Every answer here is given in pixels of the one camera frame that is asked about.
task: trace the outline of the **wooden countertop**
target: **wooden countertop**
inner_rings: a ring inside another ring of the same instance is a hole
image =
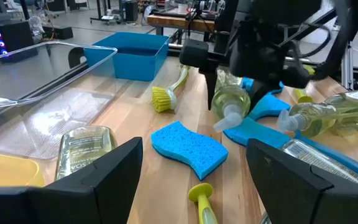
[[[186,21],[186,19],[169,16],[147,16],[147,23],[154,27],[169,27],[176,29],[187,29],[188,27],[188,21]],[[208,28],[209,30],[214,30],[214,21],[205,21],[204,23],[201,19],[195,19],[190,25],[191,30],[200,32],[207,32]]]
[[[232,142],[225,135],[213,131],[214,115],[207,110],[206,84],[203,75],[191,68],[185,86],[176,91],[177,112],[156,113],[151,103],[152,86],[167,87],[179,76],[177,58],[169,57],[152,82],[117,80],[116,97],[93,121],[93,124],[110,127],[122,144],[134,136],[143,137],[144,157],[142,173],[133,201],[128,223],[133,224],[184,224],[198,223],[197,206],[187,198],[188,191],[200,183],[194,172],[186,165],[166,159],[158,154],[150,143],[150,135],[160,128],[181,121],[188,129],[211,136],[229,151],[227,160],[203,182],[214,187],[209,201],[218,223],[258,223],[264,206],[259,199],[248,169],[246,148]],[[83,77],[75,88],[103,93],[114,86],[105,77]],[[316,102],[344,92],[345,89],[328,78],[311,83],[307,92]],[[277,97],[294,105],[292,89],[286,87]],[[263,118],[260,123],[275,127],[276,118]],[[346,138],[330,132],[314,140],[343,152],[358,161],[358,132]],[[53,181],[56,160],[39,161],[45,183]]]

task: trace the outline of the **dish brush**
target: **dish brush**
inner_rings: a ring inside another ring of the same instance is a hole
[[[157,112],[163,112],[169,109],[174,110],[177,107],[177,98],[173,91],[185,82],[188,71],[189,66],[182,65],[179,80],[172,86],[166,89],[156,86],[152,87],[152,103]]]

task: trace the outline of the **blue scrub pad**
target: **blue scrub pad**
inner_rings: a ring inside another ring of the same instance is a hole
[[[246,89],[247,91],[250,91],[252,88],[252,84],[254,84],[254,80],[251,78],[243,78],[242,79],[242,88]],[[284,84],[280,82],[280,89],[278,90],[272,90],[269,93],[270,94],[276,94],[281,93],[284,89]]]
[[[333,158],[334,160],[340,162],[341,164],[345,165],[346,167],[350,168],[354,172],[358,174],[358,162],[351,159],[350,157],[345,156],[344,154],[340,153],[337,150],[331,149],[325,145],[312,141],[306,137],[301,136],[300,131],[298,131],[295,135],[296,139],[303,141],[304,143],[314,147],[315,149],[319,150],[323,154],[327,155],[328,157]]]
[[[265,95],[248,114],[248,118],[257,121],[266,116],[279,116],[281,110],[289,110],[291,106],[273,95]]]
[[[218,141],[189,131],[179,121],[154,132],[151,140],[159,154],[189,165],[199,180],[222,164],[228,154]]]
[[[291,138],[276,130],[259,124],[251,118],[245,118],[235,128],[224,130],[223,133],[232,141],[247,147],[249,139],[258,139],[270,146],[280,148]]]

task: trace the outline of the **blue container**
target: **blue container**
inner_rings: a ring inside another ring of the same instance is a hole
[[[118,49],[112,58],[117,78],[152,81],[167,57],[168,38],[163,35],[118,32],[93,45]],[[108,54],[102,50],[85,49],[89,66]]]

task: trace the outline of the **dish soap bottle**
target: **dish soap bottle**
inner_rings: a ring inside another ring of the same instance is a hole
[[[358,183],[358,174],[303,141],[292,139],[280,148],[285,153],[332,174]]]
[[[220,132],[241,124],[249,111],[250,98],[241,88],[242,78],[232,75],[227,67],[218,67],[216,72],[218,78],[211,109],[219,119],[214,130]]]
[[[74,129],[62,136],[55,180],[87,166],[117,147],[112,131],[104,126]]]
[[[328,128],[358,128],[358,90],[333,95],[322,103],[298,103],[290,112],[280,113],[277,128],[300,130],[308,138]]]

